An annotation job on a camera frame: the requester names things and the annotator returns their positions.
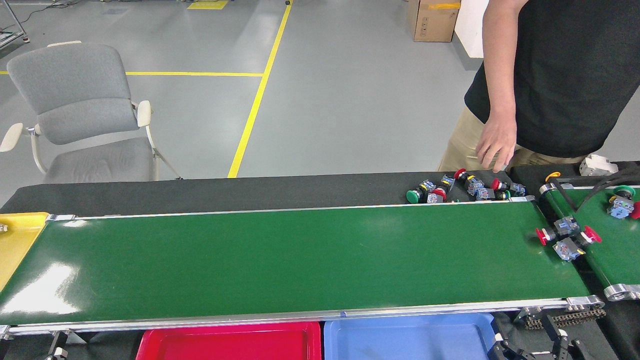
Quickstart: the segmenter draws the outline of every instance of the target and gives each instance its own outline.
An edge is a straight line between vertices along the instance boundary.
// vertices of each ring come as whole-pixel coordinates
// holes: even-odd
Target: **floor marking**
[[[284,32],[284,28],[287,25],[287,19],[289,18],[290,11],[291,11],[291,5],[287,5],[287,9],[284,11],[284,15],[282,16],[282,22],[280,23],[280,27],[278,28],[278,34],[276,35],[276,40],[273,42],[273,47],[271,48],[271,54],[269,55],[267,66],[264,69],[262,80],[260,81],[260,85],[258,86],[258,92],[255,94],[255,98],[253,100],[253,106],[251,107],[251,112],[249,112],[249,117],[246,121],[246,124],[244,125],[244,131],[242,133],[242,137],[240,138],[240,143],[238,144],[236,155],[234,156],[234,160],[231,163],[231,169],[229,169],[229,174],[227,177],[237,177],[238,175],[238,170],[240,169],[240,163],[242,162],[244,151],[246,150],[246,145],[249,142],[249,136],[251,136],[253,123],[255,122],[255,118],[258,115],[258,110],[260,109],[260,103],[262,102],[264,89],[267,87],[267,81],[269,80],[269,75],[271,74],[271,68],[273,66],[276,53],[278,52],[278,47],[280,46],[280,39],[282,39],[282,33]]]
[[[221,1],[195,1],[189,5],[187,10],[222,10],[227,5],[228,0]]]
[[[127,71],[127,75],[151,76],[251,76],[261,77],[259,72],[190,72],[190,71]]]

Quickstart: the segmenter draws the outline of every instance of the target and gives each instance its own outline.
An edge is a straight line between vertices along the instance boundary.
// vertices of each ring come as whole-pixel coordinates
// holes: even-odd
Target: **red tray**
[[[157,329],[136,360],[322,360],[317,322]]]

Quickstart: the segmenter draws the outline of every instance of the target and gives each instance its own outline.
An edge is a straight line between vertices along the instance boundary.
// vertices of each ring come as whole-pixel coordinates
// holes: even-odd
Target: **office chair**
[[[51,44],[16,56],[7,70],[18,91],[36,112],[38,123],[9,128],[0,152],[12,150],[20,135],[31,138],[33,159],[44,183],[103,183],[158,180],[158,160],[180,178],[151,137],[151,104],[131,101],[122,60],[116,49],[79,41]],[[137,137],[58,155],[49,169],[40,160],[38,137],[63,145],[85,138],[144,127]]]

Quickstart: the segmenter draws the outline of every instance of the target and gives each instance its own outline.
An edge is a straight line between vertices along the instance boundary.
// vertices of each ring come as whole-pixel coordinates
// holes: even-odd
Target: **blue tray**
[[[484,313],[348,319],[324,324],[324,360],[487,360]]]

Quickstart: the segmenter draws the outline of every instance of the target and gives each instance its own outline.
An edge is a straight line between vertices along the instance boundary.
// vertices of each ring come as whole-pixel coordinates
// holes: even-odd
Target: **hand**
[[[490,113],[476,145],[476,156],[483,168],[489,168],[496,154],[494,173],[509,165],[516,146],[516,130],[515,115]]]

